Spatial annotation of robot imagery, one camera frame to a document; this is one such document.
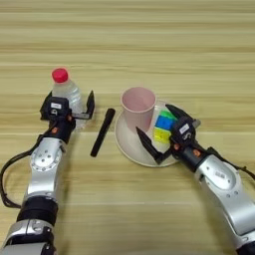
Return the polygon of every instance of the wire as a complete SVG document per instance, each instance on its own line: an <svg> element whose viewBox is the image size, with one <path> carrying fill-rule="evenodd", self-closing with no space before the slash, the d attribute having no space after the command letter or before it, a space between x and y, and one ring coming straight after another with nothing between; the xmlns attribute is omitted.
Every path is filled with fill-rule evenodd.
<svg viewBox="0 0 255 255"><path fill-rule="evenodd" d="M40 142L42 141L42 139L57 125L57 121L55 121L43 134L39 135L36 143L34 144L33 147L31 147L29 150L21 152L15 156L13 156L12 158L10 158L2 167L1 172L0 172L0 194L1 194L1 198L3 201L3 204L6 207L10 207L10 208L21 208L20 204L17 204L15 202L13 202L10 198L8 198L7 196L7 192L4 189L4 184L3 184L3 179L4 179L4 173L6 172L7 168L17 162L18 160L31 155L33 153L33 151L35 150L35 148L38 147L38 145L40 144Z"/></svg>

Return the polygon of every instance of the water bottle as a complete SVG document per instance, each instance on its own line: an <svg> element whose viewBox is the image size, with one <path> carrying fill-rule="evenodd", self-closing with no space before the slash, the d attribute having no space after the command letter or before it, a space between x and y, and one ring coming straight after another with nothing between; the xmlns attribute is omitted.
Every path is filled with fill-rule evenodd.
<svg viewBox="0 0 255 255"><path fill-rule="evenodd" d="M53 97L66 98L69 100L69 107L74 114L81 114L84 111L82 95L77 85L69 79L66 69L56 69L52 72L55 82L52 90ZM84 120L76 120L76 128L83 128Z"/></svg>

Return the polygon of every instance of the green block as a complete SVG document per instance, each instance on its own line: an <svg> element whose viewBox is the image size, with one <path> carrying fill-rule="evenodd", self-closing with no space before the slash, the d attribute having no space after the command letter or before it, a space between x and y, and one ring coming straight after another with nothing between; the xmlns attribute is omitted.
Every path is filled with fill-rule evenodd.
<svg viewBox="0 0 255 255"><path fill-rule="evenodd" d="M167 117L169 119L174 119L174 120L177 120L177 118L172 114L172 112L170 111L161 111L160 112L160 115L161 116L164 116L164 117Z"/></svg>

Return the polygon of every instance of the white plate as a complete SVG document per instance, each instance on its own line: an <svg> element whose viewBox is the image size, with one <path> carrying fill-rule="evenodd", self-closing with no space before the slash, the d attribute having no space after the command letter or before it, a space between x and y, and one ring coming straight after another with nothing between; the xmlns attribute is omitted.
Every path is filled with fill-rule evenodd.
<svg viewBox="0 0 255 255"><path fill-rule="evenodd" d="M166 102L157 101L154 108L153 117L148 132L146 133L152 140L152 144L157 150L165 152L169 148L169 144L154 141L152 139L152 131L156 122L156 119L162 110L168 109L165 107ZM116 142L119 149L123 154L135 163L150 166L150 167L164 167L176 163L176 159L172 156L167 158L162 164L158 165L152 156L142 146L138 134L129 130L126 121L124 119L124 113L118 116L115 127Z"/></svg>

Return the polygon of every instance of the plastic cup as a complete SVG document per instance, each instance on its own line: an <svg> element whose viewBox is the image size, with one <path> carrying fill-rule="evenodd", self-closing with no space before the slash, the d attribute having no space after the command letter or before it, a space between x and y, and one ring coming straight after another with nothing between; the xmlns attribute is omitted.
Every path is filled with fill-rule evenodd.
<svg viewBox="0 0 255 255"><path fill-rule="evenodd" d="M148 131L154 112L155 94L142 87L130 88L121 97L127 127L136 133L136 127Z"/></svg>

